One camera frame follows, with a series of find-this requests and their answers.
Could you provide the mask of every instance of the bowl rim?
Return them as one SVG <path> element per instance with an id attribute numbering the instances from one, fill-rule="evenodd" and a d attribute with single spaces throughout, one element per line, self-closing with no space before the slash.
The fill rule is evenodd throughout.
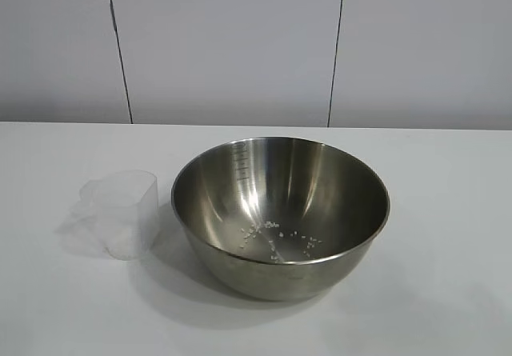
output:
<path id="1" fill-rule="evenodd" d="M 200 238 L 195 232 L 192 231 L 191 228 L 188 227 L 187 224 L 184 223 L 184 221 L 180 217 L 178 211 L 176 210 L 176 205 L 175 205 L 175 202 L 174 202 L 174 193 L 176 191 L 176 184 L 178 183 L 178 180 L 180 179 L 182 174 L 194 162 L 196 162 L 200 157 L 202 157 L 203 155 L 208 154 L 209 152 L 212 152 L 214 150 L 218 150 L 218 149 L 220 149 L 220 148 L 222 148 L 224 146 L 231 146 L 233 144 L 240 143 L 240 142 L 252 142 L 252 141 L 255 141 L 255 140 L 268 140 L 268 139 L 286 139 L 286 140 L 289 139 L 289 140 L 299 140 L 299 141 L 303 141 L 303 142 L 319 144 L 320 146 L 325 146 L 325 147 L 327 147 L 329 149 L 336 150 L 336 151 L 339 151 L 339 152 L 341 152 L 343 154 L 346 154 L 346 155 L 350 156 L 352 159 L 354 159 L 355 161 L 357 161 L 359 164 L 362 164 L 369 172 L 372 173 L 373 176 L 375 176 L 375 178 L 377 179 L 379 184 L 384 189 L 384 193 L 386 195 L 386 203 L 387 203 L 386 215 L 382 219 L 382 222 L 381 222 L 380 226 L 366 240 L 360 242 L 356 246 L 353 246 L 353 247 L 349 248 L 348 250 L 344 250 L 343 252 L 340 252 L 338 254 L 332 254 L 331 256 L 326 256 L 326 257 L 323 257 L 323 258 L 313 258 L 311 260 L 304 260 L 304 261 L 300 261 L 300 262 L 270 262 L 270 261 L 267 262 L 267 261 L 264 261 L 264 260 L 257 260 L 257 259 L 254 259 L 254 258 L 248 258 L 246 256 L 241 256 L 239 254 L 234 254 L 233 252 L 229 252 L 228 250 L 224 250 L 222 248 L 214 246 L 213 244 L 209 243 L 205 239 Z M 211 248 L 213 248 L 215 250 L 223 252 L 225 255 L 227 255 L 227 256 L 229 256 L 231 258 L 237 258 L 237 259 L 243 260 L 245 262 L 252 262 L 252 263 L 257 263 L 257 264 L 265 264 L 265 265 L 268 265 L 268 266 L 300 266 L 300 265 L 308 265 L 308 264 L 318 264 L 318 263 L 321 263 L 321 262 L 329 262 L 331 260 L 335 260 L 336 258 L 342 258 L 344 256 L 347 256 L 348 254 L 351 254 L 352 252 L 358 250 L 359 248 L 364 247 L 366 245 L 369 245 L 381 233 L 382 229 L 384 228 L 384 226 L 386 225 L 386 223 L 388 221 L 388 218 L 390 216 L 390 211 L 391 211 L 391 200 L 390 200 L 390 195 L 389 195 L 389 192 L 388 192 L 388 190 L 386 188 L 386 185 L 384 184 L 382 179 L 377 175 L 377 173 L 375 173 L 375 171 L 372 170 L 370 168 L 370 166 L 368 166 L 363 160 L 361 160 L 359 158 L 356 158 L 352 154 L 349 154 L 348 152 L 345 152 L 344 150 L 341 150 L 341 149 L 339 149 L 339 148 L 337 148 L 335 146 L 331 146 L 329 144 L 325 144 L 324 142 L 317 142 L 315 140 L 309 140 L 307 138 L 295 138 L 295 137 L 291 137 L 291 136 L 258 136 L 256 138 L 240 138 L 240 139 L 237 139 L 237 140 L 232 140 L 230 142 L 224 142 L 224 143 L 219 144 L 217 146 L 213 146 L 212 148 L 209 148 L 208 150 L 205 150 L 204 152 L 201 152 L 200 154 L 198 154 L 194 158 L 192 158 L 190 161 L 188 161 L 188 163 L 184 165 L 184 167 L 178 172 L 178 174 L 174 178 L 173 185 L 172 185 L 171 190 L 170 190 L 170 203 L 172 205 L 174 215 L 176 216 L 176 218 L 178 219 L 178 222 L 180 223 L 180 225 L 186 231 L 187 234 L 192 234 L 201 243 L 203 243 L 203 244 L 205 244 L 205 245 L 207 245 L 207 246 L 209 246 L 209 247 L 211 247 Z"/>

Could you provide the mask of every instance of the white table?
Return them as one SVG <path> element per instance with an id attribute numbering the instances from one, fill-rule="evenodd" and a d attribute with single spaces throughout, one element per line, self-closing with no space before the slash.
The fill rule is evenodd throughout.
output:
<path id="1" fill-rule="evenodd" d="M 390 192 L 360 266 L 308 302 L 226 291 L 167 204 L 196 154 L 261 135 L 342 148 Z M 79 188 L 125 169 L 158 176 L 168 239 L 141 262 L 63 233 Z M 0 355 L 510 356 L 511 171 L 502 131 L 0 123 Z"/>

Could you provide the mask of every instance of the white wall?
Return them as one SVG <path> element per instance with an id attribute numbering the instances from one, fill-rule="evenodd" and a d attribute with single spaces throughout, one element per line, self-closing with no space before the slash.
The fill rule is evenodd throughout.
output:
<path id="1" fill-rule="evenodd" d="M 331 116 L 512 129 L 512 0 L 343 0 Z"/>
<path id="2" fill-rule="evenodd" d="M 128 122 L 109 0 L 0 0 L 0 121 Z"/>
<path id="3" fill-rule="evenodd" d="M 340 0 L 114 0 L 135 122 L 324 126 Z"/>
<path id="4" fill-rule="evenodd" d="M 114 0 L 135 122 L 324 126 L 339 0 Z M 512 129 L 512 0 L 344 0 L 332 126 Z M 0 0 L 0 120 L 128 122 L 110 0 Z"/>

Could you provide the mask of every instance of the stainless steel bowl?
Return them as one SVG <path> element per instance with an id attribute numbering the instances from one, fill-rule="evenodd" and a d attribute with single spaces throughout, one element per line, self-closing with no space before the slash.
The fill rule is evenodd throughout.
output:
<path id="1" fill-rule="evenodd" d="M 380 178 L 355 157 L 299 138 L 251 138 L 196 157 L 174 211 L 221 281 L 265 300 L 314 296 L 359 263 L 386 223 Z"/>

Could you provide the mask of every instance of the clear plastic measuring cup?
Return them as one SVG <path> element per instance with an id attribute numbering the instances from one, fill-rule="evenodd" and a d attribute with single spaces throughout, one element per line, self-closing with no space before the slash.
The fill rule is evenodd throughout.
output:
<path id="1" fill-rule="evenodd" d="M 91 180 L 80 189 L 76 214 L 92 218 L 93 236 L 113 258 L 139 258 L 159 230 L 157 178 L 126 170 Z"/>

